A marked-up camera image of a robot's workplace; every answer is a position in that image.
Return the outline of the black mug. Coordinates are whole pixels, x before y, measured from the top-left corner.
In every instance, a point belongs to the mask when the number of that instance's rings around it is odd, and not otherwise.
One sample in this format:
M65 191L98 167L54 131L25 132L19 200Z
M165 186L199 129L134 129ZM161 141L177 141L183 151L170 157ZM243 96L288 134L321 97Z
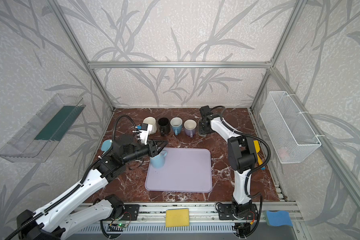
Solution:
M160 118L158 120L160 135L167 136L171 131L170 120L168 118Z

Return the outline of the white faceted mug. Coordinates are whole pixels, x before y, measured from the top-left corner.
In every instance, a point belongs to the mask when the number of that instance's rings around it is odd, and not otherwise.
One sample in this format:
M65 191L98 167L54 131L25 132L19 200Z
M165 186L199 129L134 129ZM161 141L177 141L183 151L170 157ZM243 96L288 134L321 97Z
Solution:
M152 125L152 129L150 130L150 135L153 135L157 132L157 122L153 117L147 117L143 120L144 124Z

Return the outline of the blue polka dot mug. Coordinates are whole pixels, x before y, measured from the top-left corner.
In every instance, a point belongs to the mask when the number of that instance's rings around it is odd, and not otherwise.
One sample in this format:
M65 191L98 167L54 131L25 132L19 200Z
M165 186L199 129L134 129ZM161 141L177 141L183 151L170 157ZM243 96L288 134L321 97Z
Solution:
M179 117L175 117L171 119L170 124L175 136L179 135L182 131L183 120Z

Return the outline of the lavender mug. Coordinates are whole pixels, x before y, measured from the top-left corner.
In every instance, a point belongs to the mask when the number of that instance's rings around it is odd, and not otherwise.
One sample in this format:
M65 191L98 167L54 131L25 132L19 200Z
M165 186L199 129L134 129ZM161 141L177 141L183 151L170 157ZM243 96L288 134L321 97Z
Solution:
M185 133L190 138L193 138L196 134L197 123L194 120L186 120L184 123Z

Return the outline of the grey mug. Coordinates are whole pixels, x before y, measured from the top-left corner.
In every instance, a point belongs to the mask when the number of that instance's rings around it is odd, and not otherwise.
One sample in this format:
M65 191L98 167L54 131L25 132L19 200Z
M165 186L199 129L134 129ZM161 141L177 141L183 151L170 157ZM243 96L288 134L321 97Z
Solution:
M213 133L214 131L211 128L210 121L208 120L199 120L199 130L198 133L201 137L205 137L208 134Z

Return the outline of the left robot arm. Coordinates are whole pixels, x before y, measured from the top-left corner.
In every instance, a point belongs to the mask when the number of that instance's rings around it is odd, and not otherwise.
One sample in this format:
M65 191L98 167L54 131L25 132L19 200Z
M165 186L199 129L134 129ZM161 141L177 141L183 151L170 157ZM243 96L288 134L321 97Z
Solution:
M105 197L85 210L75 211L84 200L118 178L129 162L146 156L156 157L169 143L151 140L149 133L153 126L144 123L134 124L131 135L117 137L117 124L123 118L132 121L127 115L116 119L111 145L86 169L82 179L36 211L25 210L18 215L18 228L7 236L8 240L15 236L21 240L65 240L97 221L123 214L124 204L115 195Z

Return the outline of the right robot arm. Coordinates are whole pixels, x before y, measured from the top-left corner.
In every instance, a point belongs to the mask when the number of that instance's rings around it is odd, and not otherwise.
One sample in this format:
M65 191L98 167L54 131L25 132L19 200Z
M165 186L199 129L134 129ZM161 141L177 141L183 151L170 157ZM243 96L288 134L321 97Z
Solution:
M213 110L224 106L200 108L201 119L199 121L199 134L219 134L228 145L228 160L231 168L235 171L235 189L233 193L232 209L234 216L241 218L250 211L253 205L253 198L261 197L262 193L250 194L250 183L252 174L264 168L271 159L271 148L262 139L249 134L242 133L231 126L223 117L223 112L214 113ZM264 145L267 150L266 159L258 167L258 153L254 141Z

